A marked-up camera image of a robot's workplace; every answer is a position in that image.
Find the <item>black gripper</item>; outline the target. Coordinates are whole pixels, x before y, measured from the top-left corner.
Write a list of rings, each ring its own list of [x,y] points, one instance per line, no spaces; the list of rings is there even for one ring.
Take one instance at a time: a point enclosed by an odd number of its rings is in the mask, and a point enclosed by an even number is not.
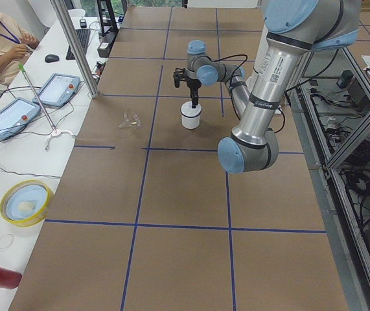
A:
[[[201,88],[202,83],[198,79],[186,78],[186,84],[191,94],[191,106],[195,108],[195,105],[198,105],[198,90]]]

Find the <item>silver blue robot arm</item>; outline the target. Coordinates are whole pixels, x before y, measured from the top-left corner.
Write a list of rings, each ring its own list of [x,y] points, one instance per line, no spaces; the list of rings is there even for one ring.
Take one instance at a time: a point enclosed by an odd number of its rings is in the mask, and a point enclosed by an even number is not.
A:
[[[361,1],[267,1],[263,18],[268,49],[251,89],[237,66],[212,61],[203,41],[189,42],[185,79],[205,86],[224,83],[240,119],[230,136],[218,144],[218,159],[225,171],[264,170],[275,163],[279,147],[270,122],[296,63],[306,52],[353,44],[361,6]]]

